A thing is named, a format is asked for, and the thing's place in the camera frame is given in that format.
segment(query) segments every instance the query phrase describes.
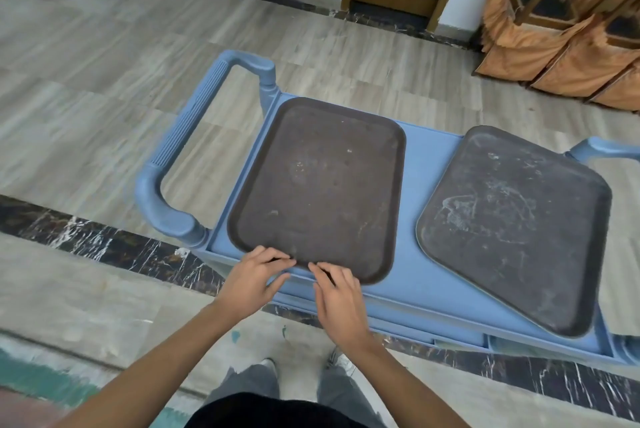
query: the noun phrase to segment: gray pants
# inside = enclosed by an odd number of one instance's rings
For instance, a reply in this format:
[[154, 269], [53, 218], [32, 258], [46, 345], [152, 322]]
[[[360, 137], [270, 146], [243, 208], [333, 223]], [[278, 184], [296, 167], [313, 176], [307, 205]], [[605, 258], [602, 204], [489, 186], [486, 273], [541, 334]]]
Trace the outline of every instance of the gray pants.
[[[278, 378], [261, 364], [254, 364], [242, 372], [229, 368], [220, 387], [214, 389], [204, 404], [236, 393], [254, 393], [280, 399]], [[334, 408], [348, 418], [369, 428], [385, 428], [380, 417], [364, 397], [355, 381], [342, 367], [332, 366], [320, 376], [317, 392], [318, 404]]]

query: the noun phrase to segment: right hand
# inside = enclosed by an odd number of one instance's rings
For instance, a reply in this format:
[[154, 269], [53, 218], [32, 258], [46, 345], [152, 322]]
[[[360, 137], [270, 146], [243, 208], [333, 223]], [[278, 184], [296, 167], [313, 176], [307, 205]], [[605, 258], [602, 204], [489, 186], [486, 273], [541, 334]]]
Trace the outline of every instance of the right hand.
[[309, 270], [317, 280], [314, 290], [318, 320], [329, 338], [347, 357], [370, 345], [374, 339], [367, 322], [360, 282], [351, 270], [331, 263], [309, 263]]

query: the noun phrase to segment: hand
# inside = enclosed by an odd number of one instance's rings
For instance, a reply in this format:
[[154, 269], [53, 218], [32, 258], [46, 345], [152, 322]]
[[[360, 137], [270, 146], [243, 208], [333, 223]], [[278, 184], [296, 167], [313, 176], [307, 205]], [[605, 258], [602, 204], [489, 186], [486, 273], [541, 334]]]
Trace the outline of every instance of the hand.
[[295, 264], [282, 251], [257, 246], [233, 267], [212, 305], [236, 325], [267, 305], [291, 275], [283, 273], [267, 286], [269, 278]]
[[317, 280], [314, 290], [318, 320], [329, 338], [350, 358], [373, 342], [360, 281], [348, 268], [331, 263], [309, 263], [309, 270]]

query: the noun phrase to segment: black shirt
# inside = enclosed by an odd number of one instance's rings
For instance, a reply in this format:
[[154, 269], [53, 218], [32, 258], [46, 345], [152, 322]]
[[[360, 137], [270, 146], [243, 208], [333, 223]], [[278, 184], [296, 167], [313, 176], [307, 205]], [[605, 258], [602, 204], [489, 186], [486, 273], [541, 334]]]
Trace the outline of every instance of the black shirt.
[[184, 428], [367, 428], [333, 408], [311, 401], [267, 398], [238, 393], [197, 410]]

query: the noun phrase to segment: cart handle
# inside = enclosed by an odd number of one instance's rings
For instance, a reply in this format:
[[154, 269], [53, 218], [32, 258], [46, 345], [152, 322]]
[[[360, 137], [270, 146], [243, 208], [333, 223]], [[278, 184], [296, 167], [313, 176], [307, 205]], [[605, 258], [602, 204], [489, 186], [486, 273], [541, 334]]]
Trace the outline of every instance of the cart handle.
[[260, 106], [265, 111], [268, 109], [279, 94], [274, 63], [247, 52], [222, 52], [136, 179], [136, 204], [142, 215], [162, 234], [177, 238], [189, 247], [202, 246], [207, 238], [207, 229], [192, 214], [167, 204], [160, 184], [236, 64], [260, 78]]
[[602, 138], [591, 137], [582, 140], [566, 152], [568, 157], [586, 163], [590, 158], [634, 158], [640, 162], [640, 146], [626, 145]]

